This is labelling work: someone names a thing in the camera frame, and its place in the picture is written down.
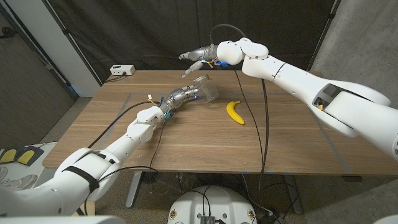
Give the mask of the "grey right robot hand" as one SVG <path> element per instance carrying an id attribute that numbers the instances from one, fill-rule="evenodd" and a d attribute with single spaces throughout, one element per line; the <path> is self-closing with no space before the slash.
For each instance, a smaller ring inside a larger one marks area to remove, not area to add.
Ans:
<path id="1" fill-rule="evenodd" d="M 211 62 L 217 58 L 217 48 L 218 45 L 210 45 L 181 54 L 178 57 L 179 60 L 189 59 L 194 61 L 194 64 L 184 71 L 182 78 L 194 71 L 201 69 L 204 63 Z"/>

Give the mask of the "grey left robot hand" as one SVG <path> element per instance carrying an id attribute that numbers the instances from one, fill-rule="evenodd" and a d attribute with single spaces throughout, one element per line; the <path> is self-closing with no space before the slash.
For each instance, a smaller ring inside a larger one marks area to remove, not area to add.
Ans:
<path id="1" fill-rule="evenodd" d="M 185 103 L 198 98 L 198 88 L 195 85 L 183 86 L 172 91 L 160 104 L 159 108 L 164 114 L 177 110 Z"/>

